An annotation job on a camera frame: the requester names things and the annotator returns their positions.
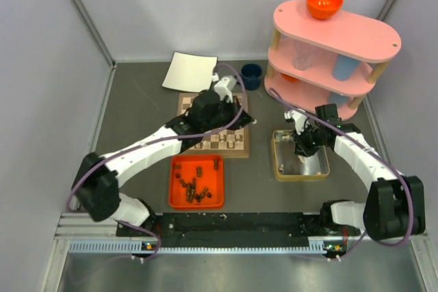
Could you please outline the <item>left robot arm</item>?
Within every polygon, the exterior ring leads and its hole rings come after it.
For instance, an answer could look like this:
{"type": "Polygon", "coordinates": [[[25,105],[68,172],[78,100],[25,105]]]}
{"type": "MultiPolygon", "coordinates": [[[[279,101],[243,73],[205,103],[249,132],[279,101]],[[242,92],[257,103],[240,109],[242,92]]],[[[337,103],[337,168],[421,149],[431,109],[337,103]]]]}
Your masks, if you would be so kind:
{"type": "Polygon", "coordinates": [[[120,193],[120,187],[153,164],[185,152],[207,135],[239,130],[253,121],[237,97],[221,98],[213,90],[202,91],[183,114],[143,140],[106,155],[87,154],[71,192],[94,222],[122,221],[147,235],[155,227],[152,209],[144,201],[120,193]]]}

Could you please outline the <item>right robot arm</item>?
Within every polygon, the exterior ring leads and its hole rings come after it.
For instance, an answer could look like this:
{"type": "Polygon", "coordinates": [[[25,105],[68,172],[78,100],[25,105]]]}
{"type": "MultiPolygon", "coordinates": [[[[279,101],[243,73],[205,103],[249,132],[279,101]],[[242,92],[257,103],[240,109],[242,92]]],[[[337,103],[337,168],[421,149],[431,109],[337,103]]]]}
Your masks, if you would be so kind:
{"type": "Polygon", "coordinates": [[[294,124],[295,154],[302,158],[330,148],[361,179],[368,191],[364,203],[326,201],[320,210],[320,228],[333,235],[344,225],[365,231],[374,241],[399,237],[406,241],[426,228],[424,185],[417,176],[405,176],[384,160],[353,123],[344,122],[334,104],[284,113],[294,124]]]}

